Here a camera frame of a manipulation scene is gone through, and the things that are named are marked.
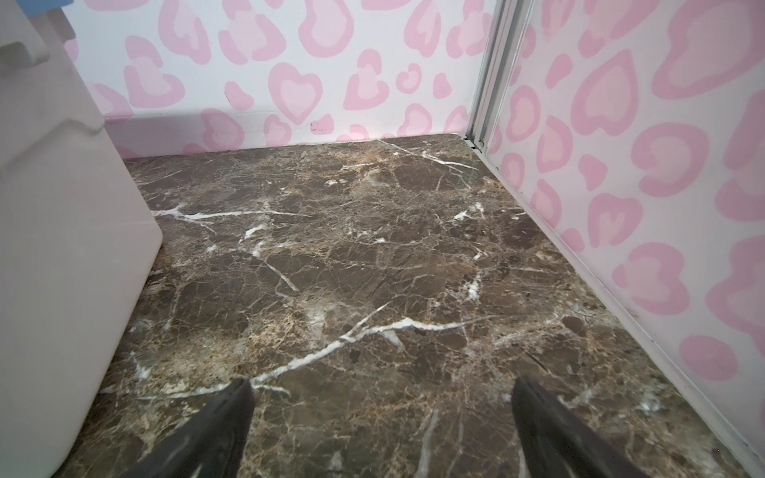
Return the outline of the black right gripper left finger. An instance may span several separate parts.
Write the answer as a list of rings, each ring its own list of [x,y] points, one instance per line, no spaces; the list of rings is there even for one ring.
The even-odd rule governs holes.
[[[250,382],[244,378],[233,380],[123,476],[237,476],[254,408]]]

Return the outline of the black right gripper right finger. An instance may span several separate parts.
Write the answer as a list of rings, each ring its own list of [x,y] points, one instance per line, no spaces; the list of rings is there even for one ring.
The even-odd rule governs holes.
[[[516,380],[511,406],[531,477],[645,476],[536,380]]]

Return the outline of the white plastic storage bin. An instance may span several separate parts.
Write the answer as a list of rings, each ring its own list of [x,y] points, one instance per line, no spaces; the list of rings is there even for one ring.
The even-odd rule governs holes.
[[[65,44],[60,6],[1,5],[1,473],[69,455],[161,231]]]

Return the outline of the blue plastic bin lid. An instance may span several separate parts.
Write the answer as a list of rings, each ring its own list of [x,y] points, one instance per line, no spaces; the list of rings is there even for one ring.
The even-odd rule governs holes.
[[[73,0],[16,0],[22,12],[28,17],[34,17],[51,10],[61,9],[73,3]]]

